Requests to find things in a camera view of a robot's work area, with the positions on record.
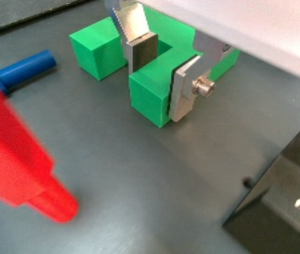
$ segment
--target green block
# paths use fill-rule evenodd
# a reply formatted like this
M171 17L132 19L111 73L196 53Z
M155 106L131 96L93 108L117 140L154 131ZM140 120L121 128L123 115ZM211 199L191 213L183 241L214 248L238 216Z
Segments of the green block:
M160 128L167 115L172 70L192 55L172 48L128 76L131 106Z
M158 127L163 127L170 121L168 101L174 69L191 56L202 54L192 48L194 28L147 7L144 13L149 30L159 36L159 55L162 55L128 76L129 97L131 105L137 112ZM238 50L234 50L212 67L210 74L212 81L234 65L237 56Z
M195 29L145 6L144 15L149 31L158 34L159 40L171 48L195 54L192 47Z
M101 80L125 65L120 36L111 18L70 34L77 65Z

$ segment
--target red object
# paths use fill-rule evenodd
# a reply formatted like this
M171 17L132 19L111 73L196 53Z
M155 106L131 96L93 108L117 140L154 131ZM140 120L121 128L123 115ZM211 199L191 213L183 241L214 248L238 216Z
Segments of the red object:
M0 93L0 199L28 204L57 222L69 221L77 204L52 176L53 162Z

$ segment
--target bolt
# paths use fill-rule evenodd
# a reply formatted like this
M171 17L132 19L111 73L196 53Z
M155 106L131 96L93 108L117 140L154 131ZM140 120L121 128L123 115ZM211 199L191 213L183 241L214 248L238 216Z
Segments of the bolt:
M223 53L228 50L228 48L230 48L230 45L224 44L224 46L223 46Z
M214 91L215 83L207 79L206 76L200 76L192 81L192 92L206 98Z

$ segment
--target white panel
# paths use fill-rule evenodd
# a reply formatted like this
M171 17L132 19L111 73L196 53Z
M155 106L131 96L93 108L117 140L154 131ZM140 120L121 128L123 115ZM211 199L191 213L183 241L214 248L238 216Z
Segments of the white panel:
M300 76L300 0L139 0Z

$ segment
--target gray table surface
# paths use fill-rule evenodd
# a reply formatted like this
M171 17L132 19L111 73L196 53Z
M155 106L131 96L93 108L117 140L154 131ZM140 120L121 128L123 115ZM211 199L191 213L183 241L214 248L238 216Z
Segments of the gray table surface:
M212 96L158 129L131 108L127 67L97 82L68 35L107 16L85 3L0 33L0 67L49 49L58 67L9 101L56 160L79 214L48 221L0 202L0 254L246 253L222 223L300 131L300 78L241 54Z

